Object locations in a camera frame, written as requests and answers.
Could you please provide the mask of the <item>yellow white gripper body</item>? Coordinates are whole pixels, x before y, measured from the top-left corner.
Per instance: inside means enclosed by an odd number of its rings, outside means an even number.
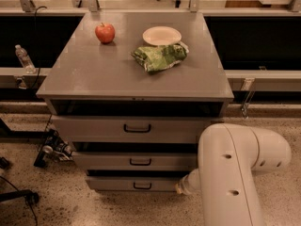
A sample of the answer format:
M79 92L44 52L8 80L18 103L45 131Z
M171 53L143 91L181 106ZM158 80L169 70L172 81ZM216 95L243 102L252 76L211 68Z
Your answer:
M182 194L182 190L178 183L175 185L175 190L176 190L177 194Z

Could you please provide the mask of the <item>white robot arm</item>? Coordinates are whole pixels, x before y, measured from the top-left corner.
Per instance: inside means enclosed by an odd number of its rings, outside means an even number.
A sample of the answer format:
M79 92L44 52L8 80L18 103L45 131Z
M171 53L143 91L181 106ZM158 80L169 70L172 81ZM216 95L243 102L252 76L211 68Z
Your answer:
M201 192L205 226L265 226L253 172L288 166L288 141L258 127L217 123L198 142L198 168L177 184L179 194Z

